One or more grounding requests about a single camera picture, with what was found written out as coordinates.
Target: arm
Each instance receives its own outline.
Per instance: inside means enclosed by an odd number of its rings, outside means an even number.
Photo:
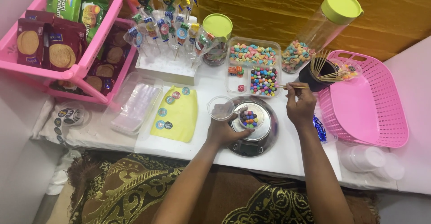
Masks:
[[[298,102],[292,86],[308,86],[306,83],[286,84],[289,119],[295,125],[301,144],[305,183],[310,209],[318,224],[353,224],[349,209],[331,163],[320,144],[317,130],[313,126],[316,98],[310,89],[298,89]]]
[[[245,138],[253,130],[234,132],[227,121],[211,120],[206,142],[197,155],[186,166],[172,185],[165,199],[154,215],[153,224],[186,224],[193,213],[196,201],[218,150],[232,142]]]

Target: lime green lid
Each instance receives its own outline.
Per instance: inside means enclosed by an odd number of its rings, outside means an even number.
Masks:
[[[339,25],[350,24],[364,14],[357,0],[324,0],[321,7],[326,18]]]
[[[202,22],[203,29],[213,36],[221,38],[226,42],[231,37],[232,21],[221,13],[213,13],[208,15]]]

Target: white table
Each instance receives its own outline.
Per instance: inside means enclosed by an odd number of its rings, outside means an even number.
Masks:
[[[91,120],[86,125],[71,128],[64,132],[67,143],[77,147],[93,149],[106,149],[125,152],[146,153],[169,158],[191,160],[198,152],[207,136],[210,116],[207,112],[207,102],[215,96],[226,95],[235,97],[238,94],[228,93],[224,86],[224,70],[220,67],[210,67],[202,64],[197,73],[196,86],[187,86],[197,90],[198,118],[197,126],[192,140],[183,143],[150,135],[150,126],[153,124],[157,108],[162,96],[168,91],[172,83],[165,83],[164,93],[159,97],[149,120],[144,124],[138,136],[126,136],[105,128],[100,124],[100,117],[105,106],[92,103],[82,103],[91,111]],[[296,75],[283,72],[283,83],[294,81]],[[286,102],[284,96],[268,99],[266,102],[277,112],[279,120],[279,136],[277,143],[266,153],[255,158],[245,158],[222,149],[215,158],[216,164],[241,167],[252,171],[266,172],[268,175],[293,177],[303,179],[304,170],[299,145],[298,134],[286,115]],[[53,131],[53,120],[56,112],[51,113],[41,135],[50,141],[58,143]],[[330,143],[323,146],[331,162],[337,179],[343,186],[357,189],[397,189],[395,181],[385,181],[371,173],[353,173],[346,170],[339,163],[338,152],[346,147],[344,144]]]

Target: black cup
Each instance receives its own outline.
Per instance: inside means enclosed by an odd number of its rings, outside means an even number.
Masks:
[[[323,60],[323,58],[316,58],[316,63],[320,60]],[[326,62],[323,64],[322,70],[320,70],[320,75],[327,75],[330,73],[337,72],[337,69],[335,68],[334,64],[332,64],[331,61],[326,60]],[[308,63],[300,72],[299,77],[295,80],[296,82],[301,83],[308,83],[308,86],[310,86],[310,90],[312,92],[319,92],[322,89],[327,88],[333,82],[322,82],[319,79],[317,79],[313,73],[311,73],[311,63]]]

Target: hand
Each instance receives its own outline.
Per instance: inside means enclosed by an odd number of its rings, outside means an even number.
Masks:
[[[217,144],[219,147],[228,146],[236,140],[243,139],[249,136],[254,130],[246,129],[240,132],[234,130],[228,125],[228,122],[238,117],[238,114],[233,114],[228,120],[217,121],[211,119],[211,125],[208,128],[207,143]]]
[[[288,90],[288,94],[286,95],[286,98],[288,98],[286,105],[288,117],[297,129],[313,126],[316,97],[314,97],[309,88],[294,89],[294,86],[308,87],[308,84],[297,82],[286,84],[285,90]]]

